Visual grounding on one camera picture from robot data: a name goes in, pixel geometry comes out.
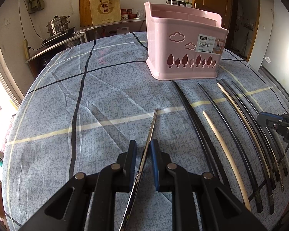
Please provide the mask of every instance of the pink plastic container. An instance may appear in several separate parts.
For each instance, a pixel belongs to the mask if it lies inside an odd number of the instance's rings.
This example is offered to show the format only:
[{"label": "pink plastic container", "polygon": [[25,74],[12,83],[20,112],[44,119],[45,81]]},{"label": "pink plastic container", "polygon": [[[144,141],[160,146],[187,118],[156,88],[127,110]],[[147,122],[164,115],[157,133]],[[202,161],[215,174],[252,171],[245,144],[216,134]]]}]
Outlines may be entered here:
[{"label": "pink plastic container", "polygon": [[219,14],[146,2],[147,64],[154,78],[216,78],[228,30]]}]

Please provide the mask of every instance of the silver rivet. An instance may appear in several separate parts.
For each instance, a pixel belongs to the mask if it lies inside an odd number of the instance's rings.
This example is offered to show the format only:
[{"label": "silver rivet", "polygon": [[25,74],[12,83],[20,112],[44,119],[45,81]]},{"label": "silver rivet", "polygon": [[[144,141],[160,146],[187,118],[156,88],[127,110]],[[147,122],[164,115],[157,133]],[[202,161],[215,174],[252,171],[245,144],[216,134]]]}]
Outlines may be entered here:
[{"label": "silver rivet", "polygon": [[176,169],[176,163],[169,163],[169,164],[167,165],[167,168],[169,168],[169,169]]},{"label": "silver rivet", "polygon": [[79,172],[75,175],[75,178],[77,180],[81,180],[81,179],[85,178],[85,174],[83,172]]},{"label": "silver rivet", "polygon": [[205,172],[203,174],[203,176],[204,176],[205,179],[208,179],[208,180],[213,178],[213,175],[210,172]]},{"label": "silver rivet", "polygon": [[111,169],[113,169],[113,170],[118,170],[120,168],[121,168],[121,165],[119,163],[113,163],[111,165]]}]

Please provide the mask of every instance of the light switch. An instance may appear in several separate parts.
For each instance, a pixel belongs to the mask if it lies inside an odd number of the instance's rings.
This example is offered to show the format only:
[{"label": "light switch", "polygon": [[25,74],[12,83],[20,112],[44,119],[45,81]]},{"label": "light switch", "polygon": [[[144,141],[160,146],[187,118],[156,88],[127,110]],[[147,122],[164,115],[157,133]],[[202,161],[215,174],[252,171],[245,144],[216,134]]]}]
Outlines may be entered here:
[{"label": "light switch", "polygon": [[5,25],[10,24],[9,18],[5,18],[5,19],[4,19],[4,22],[5,22]]}]

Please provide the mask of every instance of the beige shopping bag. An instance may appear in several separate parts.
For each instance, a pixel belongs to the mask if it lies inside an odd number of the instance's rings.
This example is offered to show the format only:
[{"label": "beige shopping bag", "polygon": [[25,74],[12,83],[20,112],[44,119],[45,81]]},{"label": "beige shopping bag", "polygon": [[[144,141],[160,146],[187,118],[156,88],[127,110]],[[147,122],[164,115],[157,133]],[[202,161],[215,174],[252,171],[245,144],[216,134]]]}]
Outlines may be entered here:
[{"label": "beige shopping bag", "polygon": [[121,21],[120,0],[90,0],[92,24]]}]

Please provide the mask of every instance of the cutting board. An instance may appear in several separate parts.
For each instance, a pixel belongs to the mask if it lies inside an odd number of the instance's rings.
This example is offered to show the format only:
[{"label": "cutting board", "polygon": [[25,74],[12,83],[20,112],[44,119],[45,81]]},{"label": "cutting board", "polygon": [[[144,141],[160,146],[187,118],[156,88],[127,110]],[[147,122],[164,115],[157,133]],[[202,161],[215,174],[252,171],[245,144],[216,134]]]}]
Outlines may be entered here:
[{"label": "cutting board", "polygon": [[90,0],[79,0],[80,27],[92,25]]}]

